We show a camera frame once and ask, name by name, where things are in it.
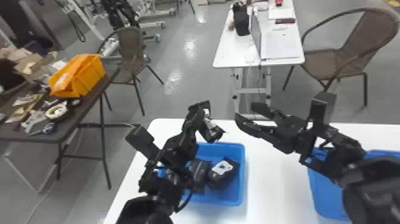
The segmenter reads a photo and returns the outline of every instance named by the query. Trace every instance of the laptop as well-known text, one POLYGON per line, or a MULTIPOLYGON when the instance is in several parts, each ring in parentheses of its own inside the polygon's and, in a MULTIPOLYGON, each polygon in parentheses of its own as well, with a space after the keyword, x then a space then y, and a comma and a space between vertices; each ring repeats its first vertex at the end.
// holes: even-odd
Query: laptop
POLYGON ((262 32, 254 12, 251 16, 250 33, 261 61, 299 57, 299 44, 296 40, 287 35, 286 30, 262 32))

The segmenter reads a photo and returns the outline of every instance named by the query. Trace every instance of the chair backrest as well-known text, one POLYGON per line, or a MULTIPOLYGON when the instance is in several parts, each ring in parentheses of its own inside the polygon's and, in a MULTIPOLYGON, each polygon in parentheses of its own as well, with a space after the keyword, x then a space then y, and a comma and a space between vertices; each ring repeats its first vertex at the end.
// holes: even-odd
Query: chair backrest
POLYGON ((108 39, 114 35, 118 37, 118 49, 123 58, 121 71, 125 71, 129 74, 136 74, 136 71, 139 71, 144 64, 142 32, 138 28, 132 26, 120 28, 105 38, 98 49, 98 54, 108 39))
POLYGON ((349 10, 343 14, 352 13, 363 13, 363 15, 338 54, 345 60, 362 55, 351 64, 362 70, 376 52, 396 36, 399 20, 394 13, 379 8, 349 10))

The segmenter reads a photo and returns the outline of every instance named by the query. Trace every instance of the orange storage bin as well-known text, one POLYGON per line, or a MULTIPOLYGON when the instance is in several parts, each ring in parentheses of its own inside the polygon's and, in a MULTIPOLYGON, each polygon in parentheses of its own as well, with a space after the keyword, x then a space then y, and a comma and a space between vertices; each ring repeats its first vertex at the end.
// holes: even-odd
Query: orange storage bin
POLYGON ((85 96, 104 75, 100 55, 77 55, 49 78, 50 94, 58 97, 85 96))

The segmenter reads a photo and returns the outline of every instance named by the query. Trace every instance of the tape roll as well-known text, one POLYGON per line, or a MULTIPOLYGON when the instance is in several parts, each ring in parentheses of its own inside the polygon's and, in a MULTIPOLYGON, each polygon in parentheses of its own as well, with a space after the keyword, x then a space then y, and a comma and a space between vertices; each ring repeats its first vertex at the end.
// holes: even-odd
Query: tape roll
POLYGON ((68 109, 65 104, 58 104, 46 111, 46 117, 50 120, 57 119, 64 115, 67 111, 68 109))

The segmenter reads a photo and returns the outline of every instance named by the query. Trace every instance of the wheel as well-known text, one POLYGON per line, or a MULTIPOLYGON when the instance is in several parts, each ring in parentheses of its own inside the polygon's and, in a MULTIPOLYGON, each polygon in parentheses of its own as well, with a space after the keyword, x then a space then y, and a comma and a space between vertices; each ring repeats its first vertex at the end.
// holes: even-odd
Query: wheel
POLYGON ((175 10, 171 10, 170 11, 170 16, 175 16, 176 15, 176 11, 175 10))
POLYGON ((161 40, 161 36, 160 36, 159 34, 156 34, 156 35, 154 36, 154 39, 155 39, 156 43, 159 43, 160 40, 161 40))
POLYGON ((143 56, 143 59, 146 61, 146 63, 150 63, 151 62, 151 58, 149 56, 147 56, 147 54, 145 54, 143 56))

